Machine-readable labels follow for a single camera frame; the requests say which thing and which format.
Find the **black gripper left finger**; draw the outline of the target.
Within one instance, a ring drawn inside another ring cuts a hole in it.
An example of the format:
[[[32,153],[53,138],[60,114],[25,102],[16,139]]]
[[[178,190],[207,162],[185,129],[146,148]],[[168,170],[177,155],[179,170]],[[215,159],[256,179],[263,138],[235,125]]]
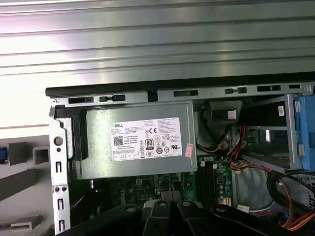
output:
[[[149,200],[140,208],[124,204],[108,211],[106,236],[169,236],[172,202]]]

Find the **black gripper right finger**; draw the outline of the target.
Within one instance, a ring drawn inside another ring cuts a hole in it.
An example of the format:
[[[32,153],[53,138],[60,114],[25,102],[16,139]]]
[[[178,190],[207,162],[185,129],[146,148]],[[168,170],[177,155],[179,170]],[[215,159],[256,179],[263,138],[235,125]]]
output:
[[[217,204],[207,210],[193,201],[183,201],[178,208],[192,236],[299,235],[227,205]]]

